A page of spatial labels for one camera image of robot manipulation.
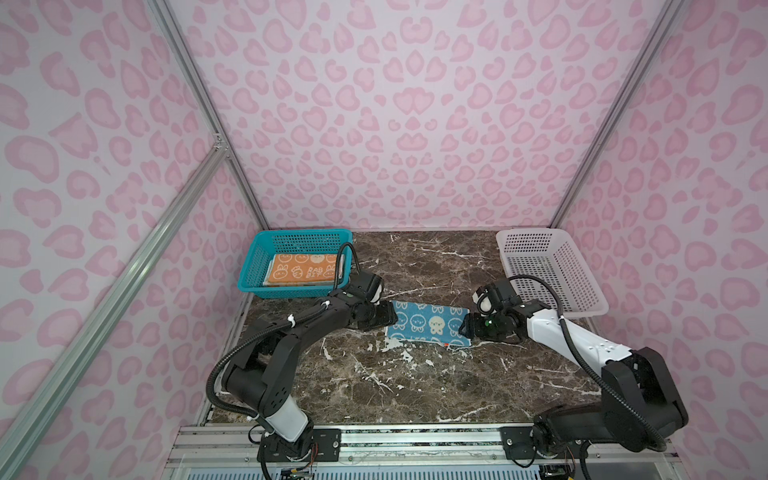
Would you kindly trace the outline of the blue patterned towel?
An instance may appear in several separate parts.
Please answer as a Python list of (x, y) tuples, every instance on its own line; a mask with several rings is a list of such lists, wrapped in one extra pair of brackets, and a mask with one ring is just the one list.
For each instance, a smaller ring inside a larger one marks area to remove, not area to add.
[(458, 348), (471, 346), (471, 340), (459, 333), (468, 309), (396, 301), (394, 311), (397, 322), (387, 327), (388, 338)]

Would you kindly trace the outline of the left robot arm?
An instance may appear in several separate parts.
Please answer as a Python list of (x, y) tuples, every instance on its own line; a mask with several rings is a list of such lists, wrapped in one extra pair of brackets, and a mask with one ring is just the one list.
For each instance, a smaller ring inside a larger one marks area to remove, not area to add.
[(283, 442), (303, 448), (312, 427), (292, 398), (301, 355), (341, 329), (371, 331), (397, 322), (394, 306), (382, 298), (383, 279), (362, 271), (346, 285), (298, 313), (255, 323), (210, 372), (205, 392), (216, 408), (249, 416)]

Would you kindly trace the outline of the left corner aluminium post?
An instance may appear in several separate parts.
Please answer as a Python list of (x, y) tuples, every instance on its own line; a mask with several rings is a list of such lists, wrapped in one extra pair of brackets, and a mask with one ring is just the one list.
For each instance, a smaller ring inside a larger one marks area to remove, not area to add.
[(165, 0), (149, 0), (147, 5), (169, 45), (171, 54), (181, 69), (190, 92), (208, 124), (209, 130), (216, 140), (216, 145), (224, 150), (228, 166), (235, 176), (241, 193), (245, 196), (249, 210), (254, 215), (259, 227), (262, 230), (269, 230), (268, 220), (247, 178), (245, 168), (231, 142), (231, 138), (222, 122), (222, 117), (214, 105), (212, 95), (195, 62), (191, 48), (185, 39), (184, 32), (178, 23), (170, 2)]

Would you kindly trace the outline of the right corner aluminium post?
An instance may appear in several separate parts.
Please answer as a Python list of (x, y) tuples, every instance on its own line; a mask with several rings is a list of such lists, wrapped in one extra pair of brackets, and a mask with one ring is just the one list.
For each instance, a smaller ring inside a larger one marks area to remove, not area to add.
[(590, 172), (598, 163), (608, 141), (619, 126), (644, 78), (651, 70), (669, 37), (675, 32), (677, 24), (684, 16), (689, 1), (668, 0), (662, 5), (659, 15), (649, 30), (638, 54), (624, 79), (619, 84), (617, 94), (610, 104), (604, 119), (599, 124), (596, 135), (580, 161), (565, 194), (559, 203), (549, 224), (550, 228), (562, 228), (571, 207), (587, 183)]

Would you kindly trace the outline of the corner aluminium post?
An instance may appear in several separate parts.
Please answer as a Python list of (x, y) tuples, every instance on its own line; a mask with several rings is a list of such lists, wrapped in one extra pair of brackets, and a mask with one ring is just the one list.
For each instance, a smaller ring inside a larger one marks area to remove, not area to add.
[(231, 138), (222, 122), (222, 117), (214, 105), (212, 95), (195, 62), (191, 48), (185, 39), (184, 32), (178, 23), (170, 2), (165, 0), (149, 0), (147, 5), (169, 45), (171, 54), (181, 69), (190, 92), (208, 124), (209, 130), (216, 140), (216, 145), (224, 150), (228, 166), (235, 176), (241, 193), (245, 196), (249, 210), (254, 215), (259, 227), (262, 230), (269, 230), (268, 220), (247, 178), (245, 168), (231, 142)]
[(562, 228), (571, 207), (587, 183), (590, 172), (598, 163), (608, 141), (619, 126), (644, 78), (651, 70), (669, 37), (675, 32), (677, 24), (684, 16), (689, 1), (668, 0), (662, 5), (659, 15), (649, 30), (638, 54), (624, 79), (619, 84), (617, 94), (610, 104), (604, 119), (599, 124), (596, 135), (580, 161), (565, 194), (559, 203), (549, 224), (550, 228)]

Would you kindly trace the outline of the white plastic basket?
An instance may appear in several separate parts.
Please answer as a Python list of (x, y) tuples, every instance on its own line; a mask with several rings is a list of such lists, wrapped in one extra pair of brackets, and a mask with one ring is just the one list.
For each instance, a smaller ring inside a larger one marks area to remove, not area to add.
[(564, 230), (515, 228), (496, 234), (508, 276), (535, 276), (560, 297), (568, 318), (599, 317), (608, 301), (574, 240)]

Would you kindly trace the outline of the orange patterned towel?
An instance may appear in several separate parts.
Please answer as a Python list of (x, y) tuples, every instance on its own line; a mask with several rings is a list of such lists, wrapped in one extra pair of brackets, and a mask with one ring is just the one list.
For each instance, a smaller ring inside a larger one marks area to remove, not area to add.
[(264, 279), (267, 286), (309, 286), (333, 283), (336, 254), (276, 254)]

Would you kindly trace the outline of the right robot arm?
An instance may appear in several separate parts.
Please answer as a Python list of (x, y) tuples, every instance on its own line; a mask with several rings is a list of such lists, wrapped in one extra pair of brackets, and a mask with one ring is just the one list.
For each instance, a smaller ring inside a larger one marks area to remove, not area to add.
[(575, 442), (665, 451), (668, 438), (688, 425), (689, 415), (663, 356), (650, 347), (612, 342), (571, 322), (561, 298), (544, 280), (534, 281), (548, 292), (545, 300), (523, 299), (515, 280), (479, 287), (460, 334), (497, 343), (511, 338), (537, 342), (578, 365), (600, 390), (596, 402), (538, 414), (530, 433), (536, 451), (554, 455)]

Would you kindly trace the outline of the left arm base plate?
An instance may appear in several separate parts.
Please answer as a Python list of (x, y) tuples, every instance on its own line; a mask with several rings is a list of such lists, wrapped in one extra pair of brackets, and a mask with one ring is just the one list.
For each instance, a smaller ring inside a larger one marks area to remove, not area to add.
[(259, 445), (257, 458), (268, 463), (336, 462), (341, 447), (341, 430), (309, 425), (294, 441), (267, 434)]

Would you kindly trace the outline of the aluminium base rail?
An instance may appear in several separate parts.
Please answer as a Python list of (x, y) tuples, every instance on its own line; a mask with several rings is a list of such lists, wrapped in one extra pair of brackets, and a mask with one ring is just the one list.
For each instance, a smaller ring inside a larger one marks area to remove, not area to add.
[[(336, 462), (315, 462), (314, 479), (684, 479), (674, 447), (632, 453), (614, 444), (586, 455), (521, 465), (507, 460), (499, 429), (511, 424), (325, 425), (341, 430)], [(261, 430), (246, 424), (209, 424), (179, 432), (162, 473), (165, 479), (259, 479)]]

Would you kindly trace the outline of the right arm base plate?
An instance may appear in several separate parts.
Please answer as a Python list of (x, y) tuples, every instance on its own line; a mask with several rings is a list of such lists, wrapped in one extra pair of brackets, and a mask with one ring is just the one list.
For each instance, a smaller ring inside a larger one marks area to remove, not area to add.
[(541, 425), (503, 426), (499, 429), (507, 460), (523, 466), (536, 461), (571, 459), (578, 443), (562, 442)]

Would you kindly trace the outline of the left diagonal aluminium strut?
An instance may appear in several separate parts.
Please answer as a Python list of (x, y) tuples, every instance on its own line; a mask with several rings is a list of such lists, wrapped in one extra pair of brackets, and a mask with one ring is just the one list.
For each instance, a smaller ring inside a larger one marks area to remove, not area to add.
[(1, 441), (3, 479), (16, 478), (42, 442), (228, 154), (211, 149), (20, 410)]

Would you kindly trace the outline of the teal plastic basket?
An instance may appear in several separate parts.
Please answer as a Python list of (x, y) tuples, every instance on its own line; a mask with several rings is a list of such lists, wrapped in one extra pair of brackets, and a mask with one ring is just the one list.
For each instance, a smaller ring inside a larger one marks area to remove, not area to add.
[(323, 297), (349, 279), (352, 254), (347, 229), (262, 231), (254, 237), (238, 288), (262, 299)]

